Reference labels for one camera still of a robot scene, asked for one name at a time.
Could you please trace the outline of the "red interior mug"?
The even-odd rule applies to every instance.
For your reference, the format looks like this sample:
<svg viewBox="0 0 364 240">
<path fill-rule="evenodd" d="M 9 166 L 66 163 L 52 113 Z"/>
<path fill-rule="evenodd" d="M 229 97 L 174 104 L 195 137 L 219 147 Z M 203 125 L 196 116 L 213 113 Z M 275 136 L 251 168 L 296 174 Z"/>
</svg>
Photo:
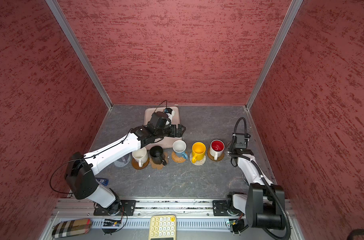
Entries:
<svg viewBox="0 0 364 240">
<path fill-rule="evenodd" d="M 217 159 L 225 151 L 225 144 L 221 140 L 213 140 L 209 150 L 211 155 Z"/>
</svg>

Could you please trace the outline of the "brown wooden coaster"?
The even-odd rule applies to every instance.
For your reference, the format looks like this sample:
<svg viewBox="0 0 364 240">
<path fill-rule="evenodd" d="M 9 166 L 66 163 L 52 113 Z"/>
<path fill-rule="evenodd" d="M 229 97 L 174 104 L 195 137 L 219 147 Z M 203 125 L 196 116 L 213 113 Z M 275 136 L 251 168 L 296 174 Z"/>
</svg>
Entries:
<svg viewBox="0 0 364 240">
<path fill-rule="evenodd" d="M 222 153 L 221 156 L 219 156 L 217 159 L 215 159 L 215 157 L 213 157 L 210 153 L 210 150 L 207 150 L 207 155 L 209 157 L 210 160 L 214 161 L 214 162 L 219 162 L 221 161 L 224 157 L 225 157 L 225 152 Z"/>
</svg>

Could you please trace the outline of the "black mug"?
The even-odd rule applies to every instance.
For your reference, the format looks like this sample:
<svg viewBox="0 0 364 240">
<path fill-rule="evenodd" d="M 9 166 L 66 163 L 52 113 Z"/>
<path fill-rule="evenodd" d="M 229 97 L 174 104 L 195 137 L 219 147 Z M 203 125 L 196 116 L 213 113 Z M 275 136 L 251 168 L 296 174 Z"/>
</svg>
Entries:
<svg viewBox="0 0 364 240">
<path fill-rule="evenodd" d="M 163 166 L 167 165 L 164 150 L 161 146 L 152 147 L 149 153 L 154 164 Z"/>
</svg>

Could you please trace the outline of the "blue floral mug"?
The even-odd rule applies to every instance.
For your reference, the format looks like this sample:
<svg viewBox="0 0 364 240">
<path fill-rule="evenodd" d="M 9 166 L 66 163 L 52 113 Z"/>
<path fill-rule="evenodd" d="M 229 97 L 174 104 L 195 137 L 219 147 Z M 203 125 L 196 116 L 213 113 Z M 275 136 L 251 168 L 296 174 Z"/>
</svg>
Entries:
<svg viewBox="0 0 364 240">
<path fill-rule="evenodd" d="M 187 144 L 183 140 L 177 140 L 173 143 L 173 151 L 175 152 L 185 152 L 187 149 Z"/>
</svg>

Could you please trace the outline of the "white mug front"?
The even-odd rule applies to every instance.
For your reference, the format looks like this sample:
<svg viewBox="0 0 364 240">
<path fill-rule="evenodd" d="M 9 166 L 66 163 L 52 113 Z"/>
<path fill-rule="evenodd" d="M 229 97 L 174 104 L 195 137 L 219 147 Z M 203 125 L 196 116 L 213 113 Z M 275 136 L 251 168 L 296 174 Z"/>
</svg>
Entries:
<svg viewBox="0 0 364 240">
<path fill-rule="evenodd" d="M 141 148 L 139 150 L 133 151 L 132 153 L 133 159 L 136 159 L 136 161 L 139 163 L 139 166 L 141 167 L 148 159 L 148 153 L 147 149 Z"/>
</svg>

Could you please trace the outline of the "woven rattan coaster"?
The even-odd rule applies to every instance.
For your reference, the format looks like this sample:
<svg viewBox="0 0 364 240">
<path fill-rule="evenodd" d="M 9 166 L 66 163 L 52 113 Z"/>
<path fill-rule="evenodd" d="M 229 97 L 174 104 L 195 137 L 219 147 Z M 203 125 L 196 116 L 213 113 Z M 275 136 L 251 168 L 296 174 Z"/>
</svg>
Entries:
<svg viewBox="0 0 364 240">
<path fill-rule="evenodd" d="M 188 155 L 186 151 L 180 153 L 173 151 L 171 154 L 171 158 L 176 163 L 183 163 L 188 159 Z"/>
</svg>

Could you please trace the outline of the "brown paw coaster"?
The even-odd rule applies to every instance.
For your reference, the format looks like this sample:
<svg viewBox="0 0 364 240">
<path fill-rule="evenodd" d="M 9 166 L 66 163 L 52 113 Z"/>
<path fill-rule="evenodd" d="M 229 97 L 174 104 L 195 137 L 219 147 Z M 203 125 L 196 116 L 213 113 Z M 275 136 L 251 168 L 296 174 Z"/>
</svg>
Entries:
<svg viewBox="0 0 364 240">
<path fill-rule="evenodd" d="M 166 163 L 168 164 L 168 153 L 164 153 L 164 157 L 165 157 Z M 155 164 L 152 160 L 152 157 L 149 158 L 149 163 L 151 164 L 151 167 L 153 169 L 162 170 L 164 168 L 163 164 L 160 164 L 160 165 Z"/>
</svg>

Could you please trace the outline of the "yellow mug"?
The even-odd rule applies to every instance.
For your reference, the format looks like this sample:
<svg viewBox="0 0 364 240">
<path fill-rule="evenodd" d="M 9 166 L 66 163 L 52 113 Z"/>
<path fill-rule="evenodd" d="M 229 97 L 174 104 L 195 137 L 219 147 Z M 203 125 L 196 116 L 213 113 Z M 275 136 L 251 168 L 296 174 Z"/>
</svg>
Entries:
<svg viewBox="0 0 364 240">
<path fill-rule="evenodd" d="M 192 163 L 197 164 L 204 160 L 206 155 L 206 146 L 201 142 L 196 142 L 192 146 Z"/>
</svg>

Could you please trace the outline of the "brown glossy coaster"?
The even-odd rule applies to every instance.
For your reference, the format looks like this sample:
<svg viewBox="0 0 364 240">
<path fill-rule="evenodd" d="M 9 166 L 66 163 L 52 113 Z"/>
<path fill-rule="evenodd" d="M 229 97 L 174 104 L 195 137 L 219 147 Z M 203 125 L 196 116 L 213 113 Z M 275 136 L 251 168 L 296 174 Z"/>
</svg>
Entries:
<svg viewBox="0 0 364 240">
<path fill-rule="evenodd" d="M 141 167 L 139 166 L 139 163 L 136 161 L 136 159 L 132 159 L 132 161 L 131 161 L 132 167 L 136 170 L 143 170 L 144 168 L 146 168 L 148 166 L 148 164 L 149 164 L 149 158 Z"/>
</svg>

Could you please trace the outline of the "white braided coaster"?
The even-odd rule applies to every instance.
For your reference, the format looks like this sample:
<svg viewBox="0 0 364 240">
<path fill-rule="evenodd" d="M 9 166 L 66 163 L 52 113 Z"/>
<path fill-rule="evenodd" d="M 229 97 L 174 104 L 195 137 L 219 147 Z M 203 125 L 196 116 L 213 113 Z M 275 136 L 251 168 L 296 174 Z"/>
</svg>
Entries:
<svg viewBox="0 0 364 240">
<path fill-rule="evenodd" d="M 193 162 L 193 155 L 190 154 L 189 156 L 189 159 L 190 159 L 190 162 L 193 164 L 193 165 L 196 165 L 196 166 L 202 166 L 205 162 L 206 162 L 206 156 L 204 156 L 204 158 L 202 160 L 199 160 L 199 161 L 195 161 Z"/>
</svg>

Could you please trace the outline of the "lavender mug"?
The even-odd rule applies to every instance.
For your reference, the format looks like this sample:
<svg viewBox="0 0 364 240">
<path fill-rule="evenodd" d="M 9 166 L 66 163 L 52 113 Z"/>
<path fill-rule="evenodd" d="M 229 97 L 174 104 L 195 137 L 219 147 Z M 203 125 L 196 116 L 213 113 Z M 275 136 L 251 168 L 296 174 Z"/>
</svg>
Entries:
<svg viewBox="0 0 364 240">
<path fill-rule="evenodd" d="M 118 168 L 123 168 L 131 162 L 131 154 L 127 154 L 114 162 L 114 165 Z"/>
</svg>

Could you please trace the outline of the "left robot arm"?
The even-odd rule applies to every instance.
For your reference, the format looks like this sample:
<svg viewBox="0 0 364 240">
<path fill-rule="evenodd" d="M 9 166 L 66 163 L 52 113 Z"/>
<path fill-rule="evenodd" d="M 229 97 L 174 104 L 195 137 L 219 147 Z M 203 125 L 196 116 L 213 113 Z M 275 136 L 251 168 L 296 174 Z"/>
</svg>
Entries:
<svg viewBox="0 0 364 240">
<path fill-rule="evenodd" d="M 111 216 L 121 212 L 122 203 L 117 194 L 100 184 L 95 176 L 118 159 L 154 144 L 156 140 L 181 138 L 186 127 L 173 124 L 174 116 L 174 109 L 166 107 L 161 112 L 153 112 L 146 125 L 130 129 L 121 139 L 93 152 L 75 153 L 64 174 L 75 198 L 91 200 Z"/>
</svg>

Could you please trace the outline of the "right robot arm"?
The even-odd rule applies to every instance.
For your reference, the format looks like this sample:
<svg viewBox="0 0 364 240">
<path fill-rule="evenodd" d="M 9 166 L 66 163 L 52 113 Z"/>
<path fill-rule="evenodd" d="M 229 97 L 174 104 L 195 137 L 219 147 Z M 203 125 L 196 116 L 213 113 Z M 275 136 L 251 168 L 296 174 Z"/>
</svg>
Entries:
<svg viewBox="0 0 364 240">
<path fill-rule="evenodd" d="M 282 186 L 267 178 L 253 153 L 247 149 L 248 136 L 234 133 L 228 151 L 249 184 L 246 195 L 233 194 L 232 206 L 245 214 L 249 227 L 263 229 L 275 240 L 288 240 L 291 224 L 285 210 L 285 192 Z"/>
</svg>

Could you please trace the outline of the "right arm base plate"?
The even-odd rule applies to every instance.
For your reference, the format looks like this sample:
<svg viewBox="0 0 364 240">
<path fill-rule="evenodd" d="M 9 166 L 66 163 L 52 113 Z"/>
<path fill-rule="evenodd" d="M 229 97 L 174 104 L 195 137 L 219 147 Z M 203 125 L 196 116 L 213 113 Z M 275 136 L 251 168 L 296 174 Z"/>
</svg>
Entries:
<svg viewBox="0 0 364 240">
<path fill-rule="evenodd" d="M 247 199 L 214 200 L 214 216 L 240 217 L 241 214 L 248 216 L 251 212 L 247 208 Z"/>
</svg>

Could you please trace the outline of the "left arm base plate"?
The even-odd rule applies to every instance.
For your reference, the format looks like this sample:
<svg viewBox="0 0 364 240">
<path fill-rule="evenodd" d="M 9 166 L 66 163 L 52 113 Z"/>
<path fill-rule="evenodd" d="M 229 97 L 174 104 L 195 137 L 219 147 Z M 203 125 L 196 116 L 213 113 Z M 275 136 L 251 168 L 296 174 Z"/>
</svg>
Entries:
<svg viewBox="0 0 364 240">
<path fill-rule="evenodd" d="M 100 204 L 94 203 L 94 216 L 118 217 L 118 216 L 133 216 L 136 200 L 121 200 L 117 210 L 109 210 L 103 208 Z"/>
</svg>

